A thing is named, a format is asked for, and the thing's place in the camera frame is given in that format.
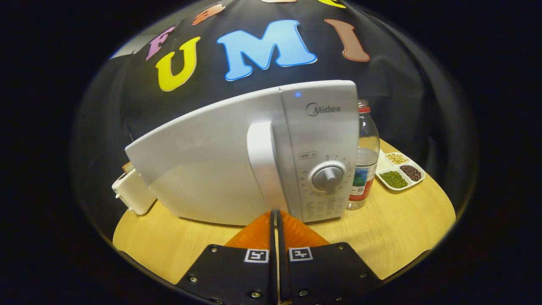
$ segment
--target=plastic water bottle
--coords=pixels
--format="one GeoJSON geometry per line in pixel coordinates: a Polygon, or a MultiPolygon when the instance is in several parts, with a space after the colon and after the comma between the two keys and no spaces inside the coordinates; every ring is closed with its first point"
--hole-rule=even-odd
{"type": "Polygon", "coordinates": [[[371,108],[366,100],[358,101],[359,142],[354,182],[347,209],[361,208],[369,196],[375,180],[376,165],[380,153],[380,137],[371,118],[371,108]]]}

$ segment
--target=letter m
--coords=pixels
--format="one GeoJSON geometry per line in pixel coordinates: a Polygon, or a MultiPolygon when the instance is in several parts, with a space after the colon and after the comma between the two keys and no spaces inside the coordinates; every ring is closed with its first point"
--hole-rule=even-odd
{"type": "Polygon", "coordinates": [[[252,66],[244,63],[243,54],[260,69],[267,69],[275,47],[279,50],[276,64],[281,67],[306,65],[317,60],[316,55],[307,50],[299,36],[297,20],[278,20],[267,25],[262,39],[245,31],[234,31],[220,37],[216,42],[224,45],[229,71],[226,80],[233,81],[247,77],[252,73],[252,66]]]}

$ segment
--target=bottle label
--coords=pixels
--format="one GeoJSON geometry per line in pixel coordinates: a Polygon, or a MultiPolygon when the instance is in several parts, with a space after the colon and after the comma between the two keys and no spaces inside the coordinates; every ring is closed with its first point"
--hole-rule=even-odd
{"type": "Polygon", "coordinates": [[[359,201],[367,198],[375,179],[376,163],[370,166],[356,166],[354,183],[350,191],[350,200],[359,201]]]}

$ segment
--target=microwave knob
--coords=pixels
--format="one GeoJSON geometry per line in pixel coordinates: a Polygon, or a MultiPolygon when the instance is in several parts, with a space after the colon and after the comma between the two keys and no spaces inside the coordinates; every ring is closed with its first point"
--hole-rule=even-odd
{"type": "Polygon", "coordinates": [[[319,169],[312,177],[312,184],[318,190],[325,191],[326,195],[333,195],[335,188],[343,180],[343,170],[336,166],[319,169]]]}

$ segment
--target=black cloth backdrop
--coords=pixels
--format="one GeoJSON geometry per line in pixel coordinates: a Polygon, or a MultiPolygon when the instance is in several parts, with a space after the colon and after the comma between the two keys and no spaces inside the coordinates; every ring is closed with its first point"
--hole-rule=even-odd
{"type": "MultiPolygon", "coordinates": [[[[196,26],[191,25],[192,21],[208,7],[172,24],[175,30],[148,61],[145,61],[148,44],[136,54],[107,61],[81,102],[72,142],[73,186],[82,208],[105,236],[113,237],[126,211],[124,204],[115,199],[111,184],[122,173],[121,166],[129,161],[124,147],[133,140],[217,101],[264,88],[317,80],[354,81],[359,98],[370,103],[380,137],[420,164],[448,194],[456,211],[459,209],[468,183],[458,186],[454,181],[469,180],[466,167],[471,164],[449,166],[449,155],[454,149],[445,133],[453,131],[442,124],[461,124],[462,116],[456,113],[459,121],[453,123],[442,119],[445,105],[436,100],[432,88],[439,79],[429,81],[427,68],[420,65],[420,59],[413,53],[423,56],[423,51],[414,50],[417,47],[412,41],[399,38],[400,34],[393,34],[367,12],[350,6],[338,9],[317,1],[217,3],[222,3],[225,9],[196,26]],[[336,30],[324,22],[326,18],[353,25],[370,61],[344,58],[343,43],[336,30]],[[275,49],[267,70],[259,69],[244,57],[245,63],[253,67],[252,74],[226,81],[228,62],[224,46],[216,40],[235,30],[261,38],[270,22],[285,19],[299,21],[299,34],[307,49],[318,57],[317,62],[280,67],[275,64],[278,56],[275,49]],[[196,36],[201,39],[196,44],[197,65],[193,75],[175,90],[162,91],[158,86],[156,63],[169,52],[176,52],[172,73],[179,73],[184,66],[179,47],[196,36]]],[[[438,64],[430,60],[424,64],[427,65],[440,70],[438,64]]],[[[453,105],[454,99],[459,98],[451,97],[447,103],[453,105]]],[[[458,149],[462,151],[455,153],[456,159],[463,158],[465,147],[458,149]]]]}

